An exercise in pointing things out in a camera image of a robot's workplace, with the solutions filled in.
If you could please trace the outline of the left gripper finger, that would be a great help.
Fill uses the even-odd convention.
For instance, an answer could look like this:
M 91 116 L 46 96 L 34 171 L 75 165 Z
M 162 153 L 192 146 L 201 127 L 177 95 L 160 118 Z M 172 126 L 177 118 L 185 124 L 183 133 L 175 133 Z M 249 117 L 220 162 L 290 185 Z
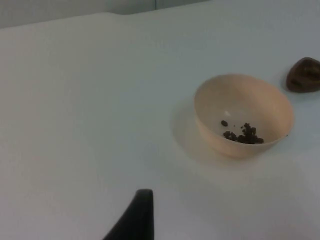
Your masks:
M 105 240 L 153 240 L 154 194 L 151 189 L 139 189 Z

